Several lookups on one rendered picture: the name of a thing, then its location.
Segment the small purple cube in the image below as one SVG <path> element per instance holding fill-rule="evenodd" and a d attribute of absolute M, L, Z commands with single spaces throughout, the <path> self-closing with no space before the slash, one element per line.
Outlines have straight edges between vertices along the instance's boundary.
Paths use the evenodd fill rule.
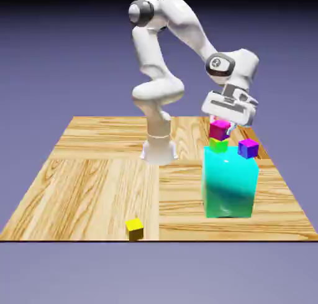
<path fill-rule="evenodd" d="M 258 156 L 259 143 L 253 139 L 244 139 L 238 142 L 238 154 L 245 159 Z"/>

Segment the large cyan box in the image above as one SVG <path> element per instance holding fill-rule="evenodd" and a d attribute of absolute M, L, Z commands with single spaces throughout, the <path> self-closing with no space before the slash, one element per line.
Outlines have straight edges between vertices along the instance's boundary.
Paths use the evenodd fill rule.
<path fill-rule="evenodd" d="M 217 153 L 205 146 L 201 192 L 207 218 L 249 218 L 252 215 L 259 168 L 238 147 Z"/>

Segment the small yellow cube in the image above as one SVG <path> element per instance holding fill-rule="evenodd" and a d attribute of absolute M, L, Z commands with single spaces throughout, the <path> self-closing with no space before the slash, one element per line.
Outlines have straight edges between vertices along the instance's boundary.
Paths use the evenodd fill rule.
<path fill-rule="evenodd" d="M 143 239 L 143 224 L 139 218 L 127 220 L 125 222 L 127 236 L 129 241 L 138 241 Z"/>

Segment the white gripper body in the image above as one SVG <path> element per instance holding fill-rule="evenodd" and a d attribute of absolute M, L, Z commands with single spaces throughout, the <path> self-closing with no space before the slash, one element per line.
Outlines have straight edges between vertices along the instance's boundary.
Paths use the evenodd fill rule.
<path fill-rule="evenodd" d="M 207 94 L 201 110 L 210 116 L 218 116 L 240 126 L 251 126 L 256 115 L 254 105 L 213 91 Z"/>

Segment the small magenta cube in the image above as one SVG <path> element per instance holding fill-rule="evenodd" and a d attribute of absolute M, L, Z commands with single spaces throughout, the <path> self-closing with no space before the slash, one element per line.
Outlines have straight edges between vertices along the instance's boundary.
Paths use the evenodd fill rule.
<path fill-rule="evenodd" d="M 228 130 L 230 128 L 230 122 L 224 120 L 215 120 L 210 123 L 209 137 L 222 141 L 229 138 Z"/>

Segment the small green cube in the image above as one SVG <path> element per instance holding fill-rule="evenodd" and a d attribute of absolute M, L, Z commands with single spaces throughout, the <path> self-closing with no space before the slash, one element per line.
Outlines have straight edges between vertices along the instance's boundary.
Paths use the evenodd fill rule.
<path fill-rule="evenodd" d="M 215 138 L 209 139 L 209 148 L 215 153 L 224 153 L 228 149 L 229 140 L 218 140 Z"/>

